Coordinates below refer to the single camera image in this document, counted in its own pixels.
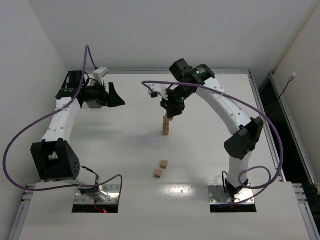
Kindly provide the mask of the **striped wooden block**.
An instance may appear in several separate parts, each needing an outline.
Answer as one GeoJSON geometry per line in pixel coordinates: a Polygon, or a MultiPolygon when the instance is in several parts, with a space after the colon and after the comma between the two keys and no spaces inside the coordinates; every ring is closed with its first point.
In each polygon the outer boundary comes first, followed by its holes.
{"type": "Polygon", "coordinates": [[[169,129],[170,129],[170,125],[163,125],[162,126],[162,131],[163,132],[169,132],[169,129]]]}

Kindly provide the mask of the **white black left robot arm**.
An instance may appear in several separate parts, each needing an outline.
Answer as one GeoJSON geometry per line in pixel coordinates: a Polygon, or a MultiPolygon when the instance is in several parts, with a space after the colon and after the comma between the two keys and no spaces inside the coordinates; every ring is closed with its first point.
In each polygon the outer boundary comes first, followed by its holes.
{"type": "Polygon", "coordinates": [[[83,104],[115,108],[125,105],[112,82],[105,84],[106,67],[96,69],[92,78],[81,81],[82,72],[69,71],[68,83],[64,83],[56,95],[56,110],[47,132],[40,142],[31,145],[31,155],[39,177],[48,182],[64,182],[79,187],[95,186],[98,175],[80,164],[70,146],[75,119],[83,104]]]}

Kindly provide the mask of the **translucent grey plastic bin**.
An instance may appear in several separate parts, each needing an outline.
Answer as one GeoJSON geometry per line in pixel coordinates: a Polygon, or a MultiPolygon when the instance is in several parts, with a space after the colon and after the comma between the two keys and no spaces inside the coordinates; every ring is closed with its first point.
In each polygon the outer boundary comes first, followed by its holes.
{"type": "MultiPolygon", "coordinates": [[[[99,83],[95,79],[90,78],[87,88],[89,89],[91,87],[96,87],[96,86],[99,86],[99,83]]],[[[90,109],[101,109],[102,108],[102,106],[99,105],[97,102],[88,102],[87,105],[90,109]]]]}

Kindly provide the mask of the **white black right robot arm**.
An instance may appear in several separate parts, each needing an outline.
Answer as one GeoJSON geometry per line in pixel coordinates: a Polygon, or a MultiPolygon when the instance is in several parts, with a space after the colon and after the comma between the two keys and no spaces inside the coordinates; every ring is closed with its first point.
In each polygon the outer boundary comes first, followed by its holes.
{"type": "Polygon", "coordinates": [[[197,94],[227,126],[231,137],[224,143],[229,154],[225,192],[234,198],[248,185],[249,159],[260,139],[263,120],[251,117],[233,100],[222,95],[223,88],[207,65],[201,64],[193,68],[182,58],[174,62],[169,71],[180,83],[175,89],[167,89],[166,97],[160,102],[169,120],[181,115],[185,109],[185,100],[192,94],[197,94]]]}

